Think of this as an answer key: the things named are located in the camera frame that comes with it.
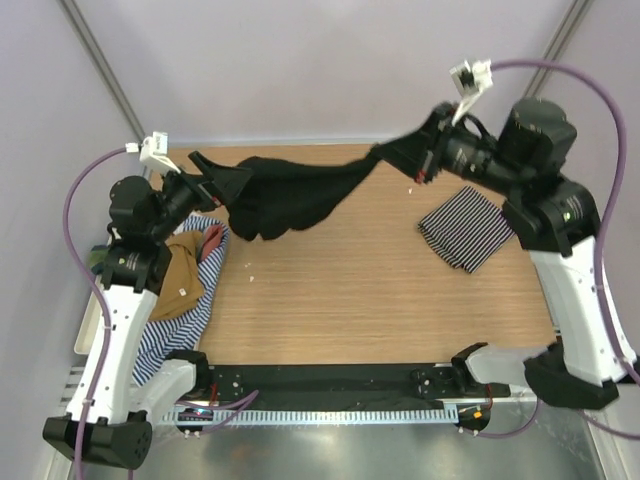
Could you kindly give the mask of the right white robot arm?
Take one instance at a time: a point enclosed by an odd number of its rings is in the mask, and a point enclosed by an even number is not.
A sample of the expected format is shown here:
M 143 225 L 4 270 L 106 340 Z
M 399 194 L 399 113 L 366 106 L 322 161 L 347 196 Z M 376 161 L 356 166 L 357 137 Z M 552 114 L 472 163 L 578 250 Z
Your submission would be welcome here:
M 511 384 L 553 407 L 601 410 L 639 370 L 614 310 L 599 302 L 607 288 L 594 255 L 604 222 L 591 193 L 561 171 L 576 136 L 562 108 L 548 100 L 518 100 L 498 136 L 472 115 L 455 120 L 453 105 L 444 102 L 417 130 L 371 150 L 419 183 L 448 171 L 500 194 L 559 330 L 542 350 L 478 343 L 461 351 L 450 372 L 461 395 Z

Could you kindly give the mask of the brown tank top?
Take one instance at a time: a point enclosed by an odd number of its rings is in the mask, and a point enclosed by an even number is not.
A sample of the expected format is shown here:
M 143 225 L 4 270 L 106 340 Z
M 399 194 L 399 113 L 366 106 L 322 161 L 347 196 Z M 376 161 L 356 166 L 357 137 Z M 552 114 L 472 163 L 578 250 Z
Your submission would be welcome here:
M 191 230 L 175 234 L 166 241 L 171 260 L 150 321 L 177 318 L 194 309 L 204 295 L 197 263 L 201 236 L 201 232 Z

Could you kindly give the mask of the blue white striped tank top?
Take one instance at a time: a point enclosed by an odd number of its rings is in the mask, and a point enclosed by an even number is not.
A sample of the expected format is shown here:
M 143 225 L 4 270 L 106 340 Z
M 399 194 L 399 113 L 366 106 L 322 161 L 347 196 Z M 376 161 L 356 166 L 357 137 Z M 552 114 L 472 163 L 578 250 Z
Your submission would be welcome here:
M 190 215 L 166 241 L 172 258 L 160 296 L 147 321 L 133 368 L 142 386 L 174 350 L 193 350 L 211 317 L 230 240 L 221 221 Z

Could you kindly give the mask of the red garment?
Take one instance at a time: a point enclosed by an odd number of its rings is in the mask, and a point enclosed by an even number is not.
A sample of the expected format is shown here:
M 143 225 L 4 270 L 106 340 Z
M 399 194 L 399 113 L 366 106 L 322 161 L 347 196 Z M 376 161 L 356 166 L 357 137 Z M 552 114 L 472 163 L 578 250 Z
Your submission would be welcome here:
M 198 262 L 203 262 L 221 243 L 224 236 L 222 225 L 209 226 L 203 233 L 198 244 Z

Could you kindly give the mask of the green striped garment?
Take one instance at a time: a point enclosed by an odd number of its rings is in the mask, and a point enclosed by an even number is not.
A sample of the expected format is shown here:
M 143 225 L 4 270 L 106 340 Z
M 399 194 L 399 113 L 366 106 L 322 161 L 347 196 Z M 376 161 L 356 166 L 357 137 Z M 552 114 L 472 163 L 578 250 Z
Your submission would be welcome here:
M 91 248 L 87 259 L 87 266 L 93 275 L 98 276 L 103 273 L 109 249 L 110 246 L 106 244 L 94 245 Z

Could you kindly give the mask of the black white striped tank top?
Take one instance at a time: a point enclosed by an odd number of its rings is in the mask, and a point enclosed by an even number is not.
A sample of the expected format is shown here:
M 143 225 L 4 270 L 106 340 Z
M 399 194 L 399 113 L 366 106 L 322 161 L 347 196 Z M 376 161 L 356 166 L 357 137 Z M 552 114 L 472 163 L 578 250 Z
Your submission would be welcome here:
M 424 216 L 417 228 L 445 263 L 468 274 L 475 273 L 514 236 L 501 209 L 471 186 Z

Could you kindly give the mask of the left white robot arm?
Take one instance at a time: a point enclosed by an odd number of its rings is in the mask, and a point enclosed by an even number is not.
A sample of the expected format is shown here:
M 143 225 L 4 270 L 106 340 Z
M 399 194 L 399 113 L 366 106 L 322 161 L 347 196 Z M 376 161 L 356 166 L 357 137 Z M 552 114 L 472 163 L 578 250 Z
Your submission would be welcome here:
M 234 202 L 252 176 L 198 152 L 189 158 L 198 173 L 189 174 L 166 157 L 142 154 L 141 162 L 163 177 L 162 189 L 129 176 L 110 190 L 112 240 L 100 281 L 90 283 L 102 323 L 65 414 L 47 418 L 43 428 L 44 440 L 72 461 L 78 479 L 86 463 L 138 469 L 159 420 L 184 396 L 199 400 L 211 390 L 207 358 L 193 350 L 172 351 L 151 380 L 131 387 L 143 331 L 171 259 L 167 239 L 192 212 Z

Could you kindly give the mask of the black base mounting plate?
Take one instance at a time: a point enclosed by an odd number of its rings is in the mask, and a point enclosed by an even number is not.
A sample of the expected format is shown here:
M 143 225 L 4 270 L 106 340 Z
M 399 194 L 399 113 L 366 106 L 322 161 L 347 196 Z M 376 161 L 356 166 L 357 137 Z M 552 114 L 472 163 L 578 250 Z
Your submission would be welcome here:
M 400 411 L 436 409 L 444 400 L 507 398 L 509 386 L 486 386 L 449 364 L 216 365 L 217 400 L 258 392 L 253 410 Z

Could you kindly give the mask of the white plastic tray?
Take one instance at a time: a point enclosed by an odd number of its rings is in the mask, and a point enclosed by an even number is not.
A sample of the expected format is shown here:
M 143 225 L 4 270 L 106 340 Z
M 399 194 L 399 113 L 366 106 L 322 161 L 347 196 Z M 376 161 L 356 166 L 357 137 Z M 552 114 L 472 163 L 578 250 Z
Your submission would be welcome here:
M 90 353 L 100 323 L 101 307 L 96 295 L 91 293 L 73 347 L 76 355 L 88 355 Z

